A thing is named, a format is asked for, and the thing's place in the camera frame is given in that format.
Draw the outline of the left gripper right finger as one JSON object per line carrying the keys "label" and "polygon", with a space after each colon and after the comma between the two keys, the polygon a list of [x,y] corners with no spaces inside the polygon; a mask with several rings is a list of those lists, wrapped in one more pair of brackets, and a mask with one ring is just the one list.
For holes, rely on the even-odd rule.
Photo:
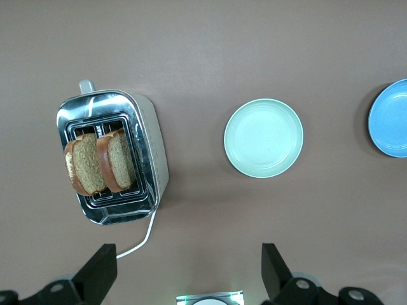
{"label": "left gripper right finger", "polygon": [[268,294],[261,305],[384,305],[363,288],[343,287],[332,295],[314,281],[294,276],[273,243],[262,244],[261,276]]}

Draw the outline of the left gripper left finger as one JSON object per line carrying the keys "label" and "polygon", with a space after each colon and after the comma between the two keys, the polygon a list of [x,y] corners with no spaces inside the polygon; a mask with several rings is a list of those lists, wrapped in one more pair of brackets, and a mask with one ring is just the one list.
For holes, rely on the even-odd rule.
{"label": "left gripper left finger", "polygon": [[26,299],[0,290],[0,305],[101,305],[117,273],[116,245],[104,244],[71,279],[51,282]]}

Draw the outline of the brown bread slice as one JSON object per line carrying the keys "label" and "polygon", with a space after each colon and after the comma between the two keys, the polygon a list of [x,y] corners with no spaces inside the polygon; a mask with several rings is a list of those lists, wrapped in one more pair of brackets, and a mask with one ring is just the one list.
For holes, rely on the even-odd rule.
{"label": "brown bread slice", "polygon": [[74,190],[82,196],[93,196],[107,188],[97,157],[97,137],[94,133],[80,135],[65,149],[65,163]]}
{"label": "brown bread slice", "polygon": [[114,193],[131,188],[136,181],[136,173],[124,129],[98,138],[96,150],[107,188]]}

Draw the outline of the pale green plate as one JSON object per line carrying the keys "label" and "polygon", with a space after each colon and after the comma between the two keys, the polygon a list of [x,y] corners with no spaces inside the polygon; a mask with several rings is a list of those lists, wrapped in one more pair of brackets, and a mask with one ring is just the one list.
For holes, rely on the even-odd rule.
{"label": "pale green plate", "polygon": [[289,105],[271,98],[239,107],[228,120],[223,137],[231,165],[257,179],[288,170],[298,159],[303,142],[300,117]]}

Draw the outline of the blue plate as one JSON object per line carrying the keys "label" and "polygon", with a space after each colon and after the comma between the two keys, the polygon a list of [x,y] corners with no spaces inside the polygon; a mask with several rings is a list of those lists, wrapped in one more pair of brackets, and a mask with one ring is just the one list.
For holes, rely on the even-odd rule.
{"label": "blue plate", "polygon": [[392,83],[377,96],[369,111],[368,131],[381,152],[407,158],[407,79]]}

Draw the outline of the beige chrome toaster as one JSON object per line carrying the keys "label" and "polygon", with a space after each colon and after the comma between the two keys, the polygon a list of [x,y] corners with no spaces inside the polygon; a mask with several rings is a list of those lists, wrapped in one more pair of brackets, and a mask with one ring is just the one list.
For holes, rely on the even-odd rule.
{"label": "beige chrome toaster", "polygon": [[122,90],[95,90],[80,81],[81,95],[67,99],[57,112],[62,146],[85,133],[102,137],[122,129],[136,174],[124,191],[106,189],[93,196],[78,195],[85,216],[100,225],[119,224],[152,215],[159,206],[169,170],[162,133],[152,102],[145,96]]}

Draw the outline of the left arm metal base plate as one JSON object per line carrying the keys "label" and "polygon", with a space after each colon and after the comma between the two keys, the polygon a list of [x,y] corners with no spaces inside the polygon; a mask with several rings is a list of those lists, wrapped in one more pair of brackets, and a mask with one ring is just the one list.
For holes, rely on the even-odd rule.
{"label": "left arm metal base plate", "polygon": [[176,297],[176,305],[245,305],[242,290]]}

